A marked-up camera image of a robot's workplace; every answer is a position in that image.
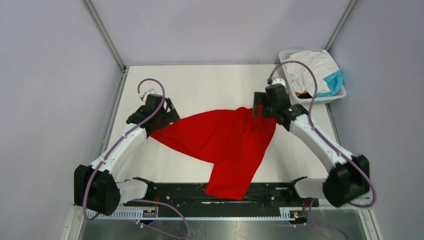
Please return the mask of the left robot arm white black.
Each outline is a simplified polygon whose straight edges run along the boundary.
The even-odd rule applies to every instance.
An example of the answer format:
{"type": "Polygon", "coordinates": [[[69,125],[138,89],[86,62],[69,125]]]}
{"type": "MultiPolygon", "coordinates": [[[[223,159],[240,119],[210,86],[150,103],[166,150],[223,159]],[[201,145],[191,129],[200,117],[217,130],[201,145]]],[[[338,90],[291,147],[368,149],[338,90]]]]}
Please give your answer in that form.
{"type": "Polygon", "coordinates": [[[73,177],[73,201],[80,207],[106,216],[119,205],[137,199],[148,206],[155,200],[149,182],[140,177],[118,181],[126,161],[153,133],[180,120],[172,101],[159,94],[148,94],[126,120],[117,141],[89,165],[79,165],[73,177]]]}

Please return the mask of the red t shirt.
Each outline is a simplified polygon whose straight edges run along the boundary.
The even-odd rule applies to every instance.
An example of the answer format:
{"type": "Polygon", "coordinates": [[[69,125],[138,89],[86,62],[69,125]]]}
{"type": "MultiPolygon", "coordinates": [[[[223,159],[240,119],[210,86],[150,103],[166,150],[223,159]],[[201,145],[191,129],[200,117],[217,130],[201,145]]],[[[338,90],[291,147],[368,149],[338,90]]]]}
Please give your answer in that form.
{"type": "Polygon", "coordinates": [[[182,118],[151,137],[213,164],[206,194],[241,200],[261,165],[277,123],[253,109],[216,109],[182,118]]]}

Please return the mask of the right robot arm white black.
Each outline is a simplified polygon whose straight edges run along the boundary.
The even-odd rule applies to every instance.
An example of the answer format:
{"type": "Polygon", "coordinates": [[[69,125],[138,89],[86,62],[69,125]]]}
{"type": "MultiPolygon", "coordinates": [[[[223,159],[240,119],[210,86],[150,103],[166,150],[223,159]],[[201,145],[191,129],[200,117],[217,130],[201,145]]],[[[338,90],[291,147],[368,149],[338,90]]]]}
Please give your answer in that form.
{"type": "Polygon", "coordinates": [[[297,180],[287,191],[287,201],[293,206],[306,199],[325,198],[332,206],[341,207],[373,190],[370,183],[369,160],[353,155],[330,139],[312,120],[301,104],[291,104],[285,86],[269,85],[264,92],[253,94],[253,116],[274,119],[300,139],[320,160],[328,176],[297,180]]]}

